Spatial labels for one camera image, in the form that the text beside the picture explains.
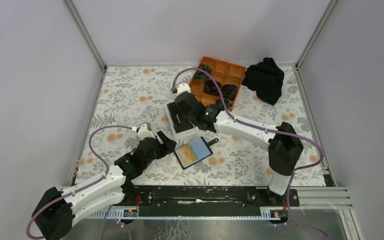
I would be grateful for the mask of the white plastic card box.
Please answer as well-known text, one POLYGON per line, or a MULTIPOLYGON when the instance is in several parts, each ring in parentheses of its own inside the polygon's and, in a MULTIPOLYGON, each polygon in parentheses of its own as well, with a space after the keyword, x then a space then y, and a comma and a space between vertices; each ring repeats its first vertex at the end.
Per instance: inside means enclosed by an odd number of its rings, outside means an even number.
POLYGON ((175 140, 198 134, 198 128, 193 126, 186 117, 183 116, 181 110, 174 103, 166 104, 164 109, 175 140))

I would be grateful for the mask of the black leather card holder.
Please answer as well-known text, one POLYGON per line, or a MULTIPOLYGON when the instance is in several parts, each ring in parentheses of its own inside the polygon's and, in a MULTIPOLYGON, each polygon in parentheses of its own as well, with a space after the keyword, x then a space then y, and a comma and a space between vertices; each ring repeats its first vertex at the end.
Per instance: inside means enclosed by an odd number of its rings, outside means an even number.
POLYGON ((175 149, 173 153, 181 168, 186 170, 187 168, 190 168, 191 166, 211 156, 213 154, 211 146, 218 142, 218 138, 206 141, 202 136, 196 137, 188 144, 175 149))

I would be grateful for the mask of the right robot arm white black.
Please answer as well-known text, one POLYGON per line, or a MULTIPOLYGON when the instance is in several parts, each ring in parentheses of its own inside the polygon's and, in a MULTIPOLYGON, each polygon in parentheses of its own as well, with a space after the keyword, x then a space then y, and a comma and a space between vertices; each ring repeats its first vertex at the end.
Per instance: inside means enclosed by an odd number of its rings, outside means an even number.
POLYGON ((194 94, 184 91, 177 94, 173 104, 194 127, 248 141, 268 152, 268 162, 273 173, 268 185, 267 201, 273 206, 287 199, 287 188, 293 170, 301 157, 304 146, 291 124, 264 125, 233 115, 220 106, 204 106, 194 94))

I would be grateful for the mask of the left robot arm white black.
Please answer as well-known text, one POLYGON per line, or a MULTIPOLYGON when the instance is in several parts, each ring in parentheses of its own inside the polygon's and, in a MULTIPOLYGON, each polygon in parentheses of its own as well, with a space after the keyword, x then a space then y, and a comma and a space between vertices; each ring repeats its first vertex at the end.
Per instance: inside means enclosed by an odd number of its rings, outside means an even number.
POLYGON ((107 206, 124 206, 135 200, 135 187, 131 181, 139 177, 154 161, 174 152, 177 143, 162 131, 153 134, 141 127, 137 131, 139 144, 113 164, 106 164, 103 173, 89 180, 58 189, 51 187, 42 195, 26 228, 31 240, 31 226, 41 232, 39 239, 60 240, 73 226, 90 214, 107 206))

